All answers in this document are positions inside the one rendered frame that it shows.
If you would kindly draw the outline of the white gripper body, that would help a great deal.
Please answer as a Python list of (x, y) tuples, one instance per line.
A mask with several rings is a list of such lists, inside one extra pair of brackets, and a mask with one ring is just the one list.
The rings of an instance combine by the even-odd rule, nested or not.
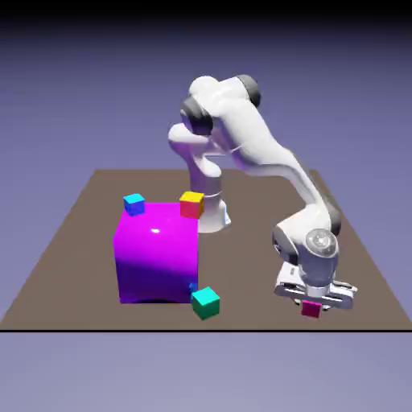
[(299, 304), (304, 301), (319, 304), (324, 310), (349, 310), (353, 306), (357, 288), (344, 282), (332, 282), (328, 286), (315, 287), (304, 282), (282, 281), (276, 283), (274, 293)]

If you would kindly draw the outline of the small magenta cube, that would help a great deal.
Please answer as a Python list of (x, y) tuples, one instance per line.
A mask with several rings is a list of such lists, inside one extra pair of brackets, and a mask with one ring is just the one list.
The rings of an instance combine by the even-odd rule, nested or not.
[(301, 315), (303, 316), (318, 319), (320, 316), (321, 310), (322, 310), (321, 303), (314, 303), (314, 302), (307, 301), (307, 300), (302, 301)]

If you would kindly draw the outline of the small teal cube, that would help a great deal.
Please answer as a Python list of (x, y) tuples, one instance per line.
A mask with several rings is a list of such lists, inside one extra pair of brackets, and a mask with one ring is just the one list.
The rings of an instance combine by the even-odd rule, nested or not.
[(193, 311), (202, 320), (220, 313), (220, 296), (210, 286), (193, 292), (191, 303)]

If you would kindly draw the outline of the small yellow cube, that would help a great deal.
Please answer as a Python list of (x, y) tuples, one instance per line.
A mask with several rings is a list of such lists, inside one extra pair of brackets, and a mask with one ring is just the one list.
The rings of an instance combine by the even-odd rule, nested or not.
[(180, 215), (191, 219), (200, 219), (204, 212), (204, 193), (184, 192), (179, 198)]

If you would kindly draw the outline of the small blue cube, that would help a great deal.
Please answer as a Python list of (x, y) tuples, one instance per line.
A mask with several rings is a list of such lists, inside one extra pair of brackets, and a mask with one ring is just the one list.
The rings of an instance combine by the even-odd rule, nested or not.
[(124, 209), (130, 216), (141, 215), (145, 212), (145, 198), (139, 194), (134, 193), (123, 197)]

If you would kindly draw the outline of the large magenta box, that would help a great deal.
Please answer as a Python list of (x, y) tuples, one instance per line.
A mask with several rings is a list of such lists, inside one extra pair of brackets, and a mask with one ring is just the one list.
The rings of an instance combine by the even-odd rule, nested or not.
[(178, 203), (147, 203), (124, 211), (113, 236), (121, 303), (190, 303), (198, 284), (198, 220)]

